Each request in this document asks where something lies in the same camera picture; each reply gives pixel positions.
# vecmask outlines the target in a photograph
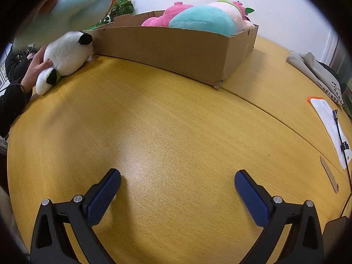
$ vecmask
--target panda plush toy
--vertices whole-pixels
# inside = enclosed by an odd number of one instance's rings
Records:
[[[36,92],[45,94],[62,76],[71,75],[79,69],[93,52],[92,36],[79,31],[69,31],[48,45],[44,60],[53,65],[43,70],[37,79]]]

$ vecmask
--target black sleeve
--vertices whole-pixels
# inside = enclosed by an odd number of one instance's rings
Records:
[[[27,58],[23,58],[20,63],[17,61],[16,55],[12,52],[12,49],[8,53],[8,56],[5,60],[5,70],[8,80],[13,82],[20,77],[23,77],[28,68],[28,60]]]
[[[22,78],[20,77],[10,84],[19,84]],[[32,90],[26,94],[26,100],[28,101],[31,96]],[[12,122],[21,114],[25,106],[25,95],[21,86],[12,85],[5,90],[4,95],[0,96],[0,136],[6,136]]]

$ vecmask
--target cardboard box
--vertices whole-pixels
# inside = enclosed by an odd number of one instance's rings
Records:
[[[207,31],[141,27],[164,11],[116,17],[91,31],[95,53],[163,68],[218,89],[254,47],[258,26],[226,37]]]

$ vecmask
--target human hand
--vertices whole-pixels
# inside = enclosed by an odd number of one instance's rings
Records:
[[[21,85],[24,87],[26,93],[28,93],[36,85],[38,75],[44,69],[52,66],[52,61],[50,59],[43,61],[45,49],[46,46],[43,46],[39,52],[36,53],[24,78],[21,81]]]
[[[31,58],[33,58],[35,56],[35,53],[30,53],[29,55],[27,55],[27,59],[30,60]]]

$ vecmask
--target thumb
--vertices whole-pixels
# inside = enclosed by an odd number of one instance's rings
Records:
[[[52,66],[52,61],[50,59],[47,59],[46,61],[42,62],[39,64],[39,70],[43,71],[44,69],[47,69]]]

